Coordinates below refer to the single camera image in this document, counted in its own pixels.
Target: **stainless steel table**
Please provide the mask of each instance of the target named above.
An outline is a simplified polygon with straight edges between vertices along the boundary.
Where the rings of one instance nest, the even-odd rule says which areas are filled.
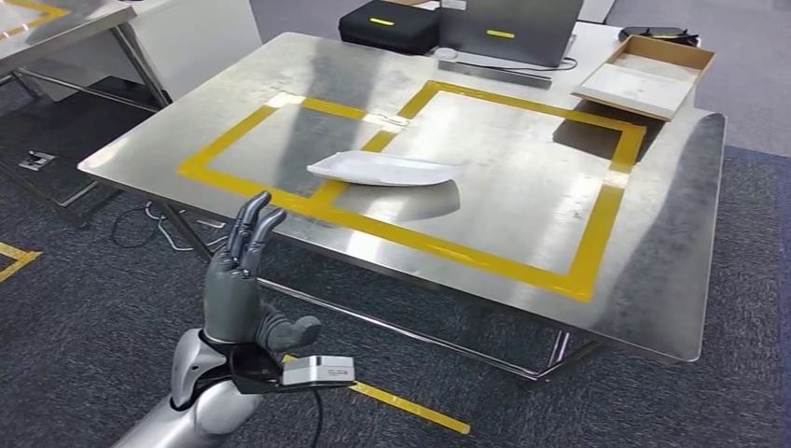
[[[537,380],[597,343],[701,352],[725,118],[660,123],[437,61],[296,34],[266,44],[82,163],[122,189],[231,217],[261,189],[284,237],[461,291],[562,331],[531,370],[260,283]],[[305,166],[343,150],[464,164],[453,182],[373,188]],[[568,330],[596,342],[565,354]]]
[[[136,48],[131,29],[125,24],[134,17],[134,10],[117,0],[0,0],[0,85],[17,80],[31,95],[36,96],[35,90],[25,81],[26,77],[34,77],[124,105],[149,111],[159,110],[157,107],[141,105],[116,95],[77,86],[23,68],[25,64],[54,51],[102,31],[111,30],[159,107],[165,107],[170,101],[163,94],[150,67]],[[63,201],[57,201],[24,177],[14,173],[2,162],[0,162],[0,173],[7,175],[39,200],[52,205],[56,212],[78,227],[87,224],[67,207],[90,191],[95,183],[80,189]]]

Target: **white plate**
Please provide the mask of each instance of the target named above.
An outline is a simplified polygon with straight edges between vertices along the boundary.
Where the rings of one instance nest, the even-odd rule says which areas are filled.
[[[416,187],[451,180],[461,173],[462,167],[378,152],[346,151],[308,166],[308,171],[353,184]]]

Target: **yellow tape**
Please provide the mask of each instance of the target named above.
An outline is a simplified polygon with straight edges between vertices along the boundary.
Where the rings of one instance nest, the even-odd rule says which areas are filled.
[[[551,105],[542,105],[520,98],[478,91],[439,81],[426,82],[423,88],[401,108],[398,116],[405,119],[414,119],[440,91],[621,131],[621,138],[614,152],[610,171],[605,177],[599,196],[593,205],[588,224],[580,240],[579,249],[572,260],[568,273],[546,271],[512,259],[499,257],[333,207],[333,202],[346,188],[346,184],[343,182],[326,181],[311,198],[305,198],[287,191],[273,189],[257,182],[220,173],[205,166],[213,157],[216,157],[242,135],[268,117],[275,110],[271,107],[261,107],[204,149],[183,161],[179,165],[178,172],[205,184],[244,196],[252,196],[266,189],[272,194],[272,203],[293,212],[321,219],[348,229],[363,231],[384,240],[450,259],[466,266],[503,275],[523,283],[560,293],[571,299],[589,301],[598,273],[599,263],[615,223],[623,197],[623,190],[626,187],[631,167],[636,160],[637,152],[645,134],[645,128],[615,119],[607,119]],[[314,110],[321,110],[342,117],[364,117],[366,115],[366,112],[361,109],[344,105],[333,105],[322,100],[306,99],[303,104],[305,103]],[[380,131],[365,144],[363,150],[382,151],[395,137],[396,134],[394,133]]]
[[[11,263],[3,271],[0,271],[0,283],[2,283],[11,275],[17,273],[17,271],[22,269],[26,264],[30,263],[36,257],[41,255],[41,252],[25,252],[23,250],[19,250],[16,247],[11,247],[10,245],[0,243],[0,255],[14,259],[13,263]]]
[[[305,101],[302,102],[302,107],[324,112],[325,114],[329,115],[337,115],[338,117],[344,117],[346,119],[363,119],[363,117],[368,113],[365,110],[358,109],[356,107],[339,105],[336,103],[330,103],[329,101],[317,100],[315,98],[305,98]]]
[[[505,31],[497,31],[497,30],[486,30],[487,35],[496,35],[497,37],[506,37],[508,39],[513,39],[516,37],[513,33],[506,33]]]
[[[296,358],[290,355],[283,356],[283,361],[290,361],[292,359],[296,359]],[[354,392],[359,392],[373,399],[377,399],[383,403],[389,404],[391,406],[395,406],[402,411],[413,413],[419,417],[422,417],[430,422],[434,422],[438,425],[442,425],[448,429],[452,429],[462,434],[469,434],[470,425],[468,425],[467,423],[460,422],[454,418],[448,417],[445,414],[438,413],[437,411],[433,411],[431,409],[428,409],[424,406],[421,406],[420,404],[414,403],[407,399],[396,397],[395,395],[387,393],[381,389],[377,389],[372,385],[366,385],[365,383],[357,382],[356,385],[350,385],[348,388],[352,389]]]
[[[377,19],[375,17],[371,17],[369,20],[374,22],[374,23],[378,23],[379,25],[386,25],[386,26],[393,26],[393,25],[395,25],[395,23],[392,23],[391,21],[383,21],[382,19]]]
[[[63,9],[61,7],[53,7],[50,5],[41,5],[39,3],[31,2],[28,0],[3,0],[3,2],[0,3],[6,3],[8,5],[13,5],[15,7],[27,7],[28,9],[33,9],[41,13],[44,13],[44,16],[39,17],[38,19],[31,21],[30,23],[25,23],[24,26],[19,26],[17,28],[5,32],[0,30],[0,41],[4,40],[7,37],[17,35],[23,31],[30,30],[31,28],[35,28],[36,26],[43,25],[48,21],[54,21],[59,17],[63,17],[71,13],[71,11],[68,9]]]

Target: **metal table frame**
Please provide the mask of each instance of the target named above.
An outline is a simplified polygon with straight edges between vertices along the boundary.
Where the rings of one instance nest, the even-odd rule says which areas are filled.
[[[123,105],[128,105],[131,107],[137,107],[139,109],[143,109],[148,112],[156,113],[165,106],[171,103],[171,100],[168,96],[164,93],[161,85],[157,81],[156,77],[153,74],[150,66],[140,54],[140,52],[135,48],[133,45],[133,37],[132,37],[132,29],[129,24],[121,24],[119,26],[115,26],[110,29],[113,37],[117,40],[118,44],[120,45],[121,49],[123,50],[126,57],[129,59],[130,63],[134,67],[134,70],[137,72],[138,76],[143,80],[146,88],[148,89],[149,93],[154,98],[158,107],[152,107],[150,105],[144,105],[133,100],[129,100],[127,98],[123,98],[121,96],[114,95],[112,93],[107,93],[104,91],[99,91],[96,89],[92,89],[90,87],[83,87],[77,84],[64,81],[62,79],[57,79],[55,77],[48,77],[46,75],[39,74],[37,72],[28,70],[24,67],[17,68],[13,70],[9,75],[0,78],[0,86],[7,84],[13,80],[16,80],[20,83],[20,85],[34,98],[37,99],[39,97],[38,92],[27,82],[27,77],[34,78],[37,80],[49,82],[52,84],[59,85],[61,87],[65,87],[67,89],[72,89],[74,91],[81,91],[90,95],[98,96],[100,98],[104,98],[105,100],[114,101],[116,103],[121,103]],[[24,178],[24,176],[19,175],[14,171],[14,169],[9,166],[8,164],[0,161],[0,173],[7,176],[11,179],[12,182],[16,183],[22,189],[30,193],[34,198],[38,201],[48,205],[52,210],[54,210],[58,215],[60,215],[63,219],[65,219],[70,224],[74,225],[78,229],[86,229],[90,223],[85,220],[82,216],[75,213],[74,211],[69,209],[69,206],[74,203],[75,201],[79,200],[89,192],[91,192],[94,188],[99,185],[99,182],[92,181],[86,187],[79,189],[78,191],[74,192],[73,194],[69,195],[63,201],[58,201],[51,195],[47,194],[46,192],[42,191],[39,187],[33,184],[28,179]]]
[[[195,252],[199,256],[201,256],[202,259],[209,261],[213,255],[212,250],[203,242],[203,240],[198,235],[198,233],[196,233],[192,229],[192,227],[189,226],[189,224],[184,220],[181,214],[179,214],[178,211],[176,211],[172,206],[170,206],[167,203],[157,202],[157,204],[158,207],[161,208],[162,214],[165,215],[169,221],[171,221],[171,224],[173,224],[173,226],[176,228],[179,234],[182,237],[184,237],[185,240],[187,240],[189,245],[192,246],[193,249],[195,249]],[[412,329],[407,329],[406,327],[394,324],[392,322],[388,322],[384,319],[380,319],[373,315],[359,313],[355,310],[352,310],[351,308],[347,308],[345,306],[338,305],[331,301],[318,298],[316,296],[313,296],[312,294],[308,294],[298,289],[293,289],[292,287],[287,287],[285,285],[272,282],[271,280],[267,280],[265,278],[259,277],[257,281],[258,284],[262,287],[280,292],[287,296],[293,297],[294,299],[306,301],[307,303],[321,306],[322,308],[326,308],[327,310],[332,310],[334,312],[341,313],[343,315],[347,315],[349,317],[353,317],[358,320],[362,320],[363,322],[367,322],[371,325],[379,327],[380,329],[387,329],[394,333],[398,333],[402,336],[407,336],[416,341],[420,341],[423,343],[431,343],[433,345],[451,350],[452,352],[458,353],[465,357],[469,357],[471,359],[475,359],[476,361],[486,363],[497,369],[519,375],[522,378],[526,378],[534,382],[549,381],[550,377],[557,375],[561,371],[565,371],[568,367],[570,367],[571,365],[573,365],[574,363],[578,362],[583,358],[599,353],[601,349],[604,348],[604,345],[602,345],[601,343],[598,343],[596,341],[591,341],[583,344],[576,350],[569,352],[568,349],[569,349],[569,343],[571,342],[572,334],[569,331],[560,329],[558,330],[558,333],[555,337],[555,343],[552,347],[552,351],[549,354],[547,366],[543,369],[533,370],[510,363],[498,357],[486,355],[485,353],[481,353],[471,348],[464,347],[462,345],[452,343],[450,341],[446,341],[444,339],[429,334],[425,334]]]

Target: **black bag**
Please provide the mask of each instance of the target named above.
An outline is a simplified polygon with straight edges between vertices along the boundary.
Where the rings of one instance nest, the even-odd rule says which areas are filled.
[[[439,41],[435,11],[374,0],[346,14],[338,25],[343,42],[425,54]]]

